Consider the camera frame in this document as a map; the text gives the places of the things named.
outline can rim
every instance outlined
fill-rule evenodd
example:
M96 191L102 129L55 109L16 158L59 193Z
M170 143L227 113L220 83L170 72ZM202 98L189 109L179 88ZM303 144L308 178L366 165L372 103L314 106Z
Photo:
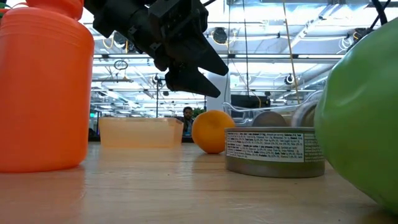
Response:
M315 132L315 128L311 127L238 127L238 128L226 128L226 132L268 132L268 131L303 131L303 132Z

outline orange plastic bottle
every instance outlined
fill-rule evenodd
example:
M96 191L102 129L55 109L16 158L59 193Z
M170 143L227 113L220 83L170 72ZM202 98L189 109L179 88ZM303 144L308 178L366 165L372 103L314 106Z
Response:
M27 0L0 25L0 172L77 166L86 156L94 40L83 0Z

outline nutrition label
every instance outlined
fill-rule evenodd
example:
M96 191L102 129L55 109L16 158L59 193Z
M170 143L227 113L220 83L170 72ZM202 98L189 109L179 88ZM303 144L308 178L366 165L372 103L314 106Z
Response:
M314 134L226 133L227 156L272 162L322 161Z

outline robotic arm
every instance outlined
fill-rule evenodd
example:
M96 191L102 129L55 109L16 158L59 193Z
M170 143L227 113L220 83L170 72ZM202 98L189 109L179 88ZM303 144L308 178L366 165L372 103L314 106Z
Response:
M208 43L208 11L200 0L85 0L93 28L105 37L115 30L147 53L166 73L167 87L218 97L220 91L198 67L226 75L228 67Z

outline table surface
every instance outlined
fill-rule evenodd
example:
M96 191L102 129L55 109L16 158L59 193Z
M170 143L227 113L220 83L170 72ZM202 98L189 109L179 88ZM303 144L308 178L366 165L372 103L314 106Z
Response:
M323 177L235 174L224 155L102 149L80 167L0 174L0 223L398 223L330 166Z

